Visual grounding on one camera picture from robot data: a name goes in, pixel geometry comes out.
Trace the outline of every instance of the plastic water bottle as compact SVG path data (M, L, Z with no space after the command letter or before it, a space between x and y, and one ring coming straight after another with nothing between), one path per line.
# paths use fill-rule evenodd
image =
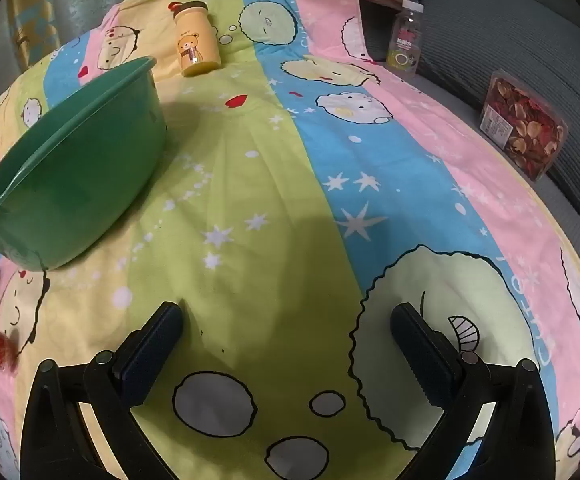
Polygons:
M415 75L422 41L423 5L405 0L403 12L400 13L392 27L390 47L388 48L388 67L401 78Z

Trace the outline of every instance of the screw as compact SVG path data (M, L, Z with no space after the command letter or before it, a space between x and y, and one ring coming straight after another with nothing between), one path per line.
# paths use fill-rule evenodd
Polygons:
M39 365L39 370L41 370L41 372L49 372L50 370L52 370L52 368L54 368L55 364L56 363L52 361L52 359L45 359L45 361L43 361L41 365Z
M461 359L465 364L475 365L479 362L479 357L474 352L463 352Z
M94 360L100 364L100 365L104 365L109 363L112 360L112 357L114 357L114 354L112 352L110 352L109 350L103 350L102 352L99 352L98 354L96 354L96 357L94 358Z
M521 366L529 372L534 372L536 370L536 366L534 366L534 363L529 359L521 359Z

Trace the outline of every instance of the bottle cap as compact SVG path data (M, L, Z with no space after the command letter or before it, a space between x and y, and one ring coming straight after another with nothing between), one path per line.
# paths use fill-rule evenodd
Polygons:
M423 12L423 5L411 2L410 0L403 0L403 8L414 10L415 12Z
M167 8L172 11L174 16L176 16L182 10L192 9L192 7L202 7L203 9L208 10L208 6L205 2L197 0L186 2L184 4L182 4L181 2L172 2L171 4L169 4L169 6L167 6Z

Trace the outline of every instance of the cartoon sheep face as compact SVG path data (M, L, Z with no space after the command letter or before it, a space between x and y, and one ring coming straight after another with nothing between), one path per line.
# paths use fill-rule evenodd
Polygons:
M36 124L36 122L41 118L42 108L41 102L33 97L30 97L23 106L23 113L21 117L25 126L31 128Z
M317 99L317 106L350 123L383 124L392 118L382 102L360 92L322 95Z

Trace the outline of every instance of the cartoon bear print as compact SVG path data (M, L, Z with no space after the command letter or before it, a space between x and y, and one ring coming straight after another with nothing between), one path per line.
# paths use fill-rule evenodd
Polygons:
M203 61L203 56L201 52L197 50L199 44L199 35L195 33L189 34L187 36L181 36L177 42L177 47L179 48L179 54L181 57L187 56L190 62L196 63Z

